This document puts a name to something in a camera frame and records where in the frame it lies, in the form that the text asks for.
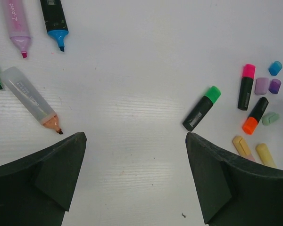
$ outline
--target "green cap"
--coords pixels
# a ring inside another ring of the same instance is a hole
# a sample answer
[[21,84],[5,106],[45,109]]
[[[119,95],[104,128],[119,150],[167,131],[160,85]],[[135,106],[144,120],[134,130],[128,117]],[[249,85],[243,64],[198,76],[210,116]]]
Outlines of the green cap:
[[204,96],[208,97],[214,104],[218,100],[220,95],[221,95],[220,90],[216,86],[212,86],[211,88],[208,89],[208,91]]

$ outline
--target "orange cap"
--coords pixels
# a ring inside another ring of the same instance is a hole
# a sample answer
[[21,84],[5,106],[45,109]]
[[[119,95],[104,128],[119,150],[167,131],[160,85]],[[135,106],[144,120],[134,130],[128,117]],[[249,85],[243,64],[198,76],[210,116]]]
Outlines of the orange cap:
[[252,135],[257,125],[258,125],[257,120],[253,117],[249,117],[242,126],[242,129],[245,133]]

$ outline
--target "black highlighter with orange cap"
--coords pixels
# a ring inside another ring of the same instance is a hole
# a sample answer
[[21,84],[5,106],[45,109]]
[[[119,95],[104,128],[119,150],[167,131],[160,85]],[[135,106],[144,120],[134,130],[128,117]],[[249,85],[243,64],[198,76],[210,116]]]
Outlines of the black highlighter with orange cap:
[[261,97],[257,102],[254,109],[251,111],[249,117],[246,122],[242,126],[242,129],[245,133],[252,135],[258,123],[260,122],[264,111],[266,110],[268,105],[268,100],[265,97]]

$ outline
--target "yellow cap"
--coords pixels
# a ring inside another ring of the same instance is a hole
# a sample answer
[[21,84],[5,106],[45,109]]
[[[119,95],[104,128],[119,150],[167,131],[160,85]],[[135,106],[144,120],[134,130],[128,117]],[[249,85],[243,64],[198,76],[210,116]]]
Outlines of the yellow cap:
[[272,168],[277,168],[266,144],[257,145],[256,151],[264,165]]
[[249,117],[242,126],[242,129],[245,133],[252,135],[257,125],[258,121],[253,117]]
[[251,154],[250,148],[243,137],[235,136],[233,139],[233,144],[241,157],[245,158]]

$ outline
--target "pink marker tip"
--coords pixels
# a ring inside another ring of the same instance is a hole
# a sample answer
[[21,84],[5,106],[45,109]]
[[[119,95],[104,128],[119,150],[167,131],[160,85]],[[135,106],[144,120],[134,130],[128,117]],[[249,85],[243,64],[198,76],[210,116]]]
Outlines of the pink marker tip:
[[21,53],[23,56],[23,59],[27,58],[27,53]]

